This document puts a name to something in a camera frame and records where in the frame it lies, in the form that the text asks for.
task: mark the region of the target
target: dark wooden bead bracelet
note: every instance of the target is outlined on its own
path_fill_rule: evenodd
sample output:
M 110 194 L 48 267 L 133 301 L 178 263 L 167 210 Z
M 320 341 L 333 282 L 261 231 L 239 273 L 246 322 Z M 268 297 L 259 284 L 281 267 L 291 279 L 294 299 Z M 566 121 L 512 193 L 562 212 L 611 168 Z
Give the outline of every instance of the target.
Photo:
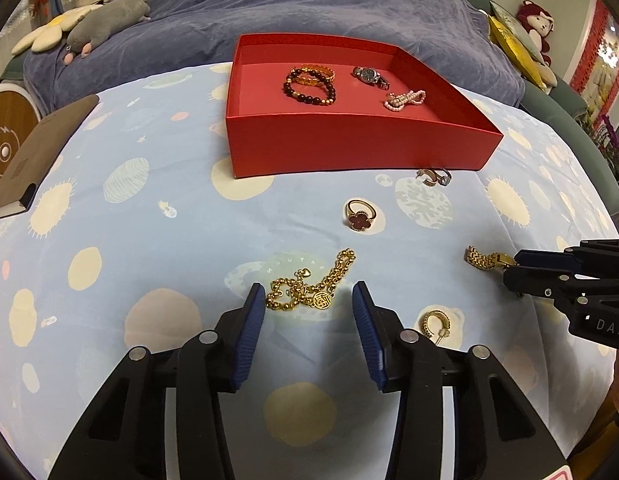
M 327 90 L 327 99 L 321 99 L 320 97 L 314 97 L 311 95 L 305 95 L 300 92 L 296 92 L 291 87 L 291 84 L 294 78 L 301 74 L 308 74 L 318 79 L 320 81 L 320 84 L 325 87 L 325 90 Z M 334 89 L 334 85 L 331 84 L 327 76 L 318 72 L 317 70 L 303 70 L 301 68 L 295 68 L 294 70 L 289 72 L 289 75 L 285 79 L 285 83 L 283 83 L 282 85 L 282 91 L 285 93 L 286 96 L 295 99 L 299 103 L 306 103 L 308 105 L 327 106 L 334 104 L 334 102 L 336 101 L 336 90 Z

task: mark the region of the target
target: round wooden object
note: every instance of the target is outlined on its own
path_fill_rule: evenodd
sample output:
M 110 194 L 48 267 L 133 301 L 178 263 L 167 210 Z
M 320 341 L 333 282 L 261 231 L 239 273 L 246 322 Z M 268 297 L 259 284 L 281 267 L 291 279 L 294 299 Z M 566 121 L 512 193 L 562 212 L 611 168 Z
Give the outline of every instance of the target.
M 14 84 L 0 84 L 0 177 L 39 121 L 29 93 Z

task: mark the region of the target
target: watch face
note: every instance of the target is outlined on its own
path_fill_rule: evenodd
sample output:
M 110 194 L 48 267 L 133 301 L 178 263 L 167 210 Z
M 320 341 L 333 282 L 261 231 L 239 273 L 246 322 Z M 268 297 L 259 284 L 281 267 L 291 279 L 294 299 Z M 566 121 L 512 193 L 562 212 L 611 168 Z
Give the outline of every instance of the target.
M 366 68 L 361 72 L 361 80 L 363 83 L 374 83 L 376 80 L 376 71 L 373 68 Z

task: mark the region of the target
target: bed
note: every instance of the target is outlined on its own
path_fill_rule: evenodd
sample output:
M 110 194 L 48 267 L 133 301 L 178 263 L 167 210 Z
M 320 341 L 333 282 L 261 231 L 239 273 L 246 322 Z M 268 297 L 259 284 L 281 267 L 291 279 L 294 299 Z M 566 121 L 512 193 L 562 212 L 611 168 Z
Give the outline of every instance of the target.
M 483 170 L 453 172 L 448 187 L 406 170 L 235 181 L 229 71 L 184 68 L 102 92 L 35 206 L 0 220 L 0 429 L 33 475 L 47 477 L 129 348 L 177 348 L 240 306 L 253 282 L 301 267 L 319 279 L 345 247 L 357 259 L 333 306 L 267 311 L 250 378 L 221 399 L 238 480 L 383 478 L 398 397 L 369 379 L 349 303 L 358 280 L 406 326 L 442 309 L 452 323 L 443 345 L 489 346 L 569 453 L 605 397 L 615 352 L 570 336 L 550 301 L 519 300 L 462 258 L 470 244 L 514 254 L 617 237 L 563 140 L 463 90 L 504 138 Z M 367 232 L 343 224 L 352 198 L 379 212 Z M 173 467 L 173 439 L 167 449 Z
M 24 64 L 43 113 L 149 75 L 231 61 L 240 34 L 315 32 L 401 46 L 453 84 L 517 105 L 525 86 L 467 0 L 152 0 L 151 21 L 65 67 L 65 43 Z

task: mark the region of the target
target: screw head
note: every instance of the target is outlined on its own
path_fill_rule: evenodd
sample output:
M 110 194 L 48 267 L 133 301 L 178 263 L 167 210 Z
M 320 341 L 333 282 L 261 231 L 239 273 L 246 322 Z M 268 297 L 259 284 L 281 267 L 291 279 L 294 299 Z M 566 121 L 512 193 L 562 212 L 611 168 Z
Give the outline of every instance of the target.
M 416 341 L 418 341 L 418 332 L 416 332 L 416 330 L 408 328 L 400 333 L 400 338 L 406 343 L 415 343 Z
M 487 359 L 491 355 L 489 348 L 482 345 L 474 346 L 474 348 L 471 349 L 471 352 L 479 359 Z
M 217 339 L 218 334 L 213 330 L 206 330 L 198 336 L 198 341 L 205 345 L 211 345 L 212 343 L 215 343 Z
M 132 361 L 140 361 L 147 355 L 147 350 L 142 346 L 135 346 L 129 351 L 128 355 Z

